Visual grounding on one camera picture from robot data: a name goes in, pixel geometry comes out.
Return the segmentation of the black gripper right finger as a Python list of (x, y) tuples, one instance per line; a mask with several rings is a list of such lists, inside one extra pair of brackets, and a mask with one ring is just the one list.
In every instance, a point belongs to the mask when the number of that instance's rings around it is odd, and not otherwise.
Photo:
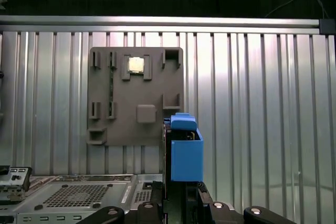
[(205, 184), (198, 184), (198, 223), (293, 223), (293, 221), (261, 206), (251, 206), (238, 213), (231, 204), (214, 201)]

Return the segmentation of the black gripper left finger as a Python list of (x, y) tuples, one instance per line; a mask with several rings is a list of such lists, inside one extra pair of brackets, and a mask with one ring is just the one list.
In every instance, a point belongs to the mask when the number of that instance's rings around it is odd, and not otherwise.
[(163, 183), (153, 182), (151, 198), (136, 210), (125, 211), (116, 206), (104, 207), (88, 216), (88, 223), (163, 223)]

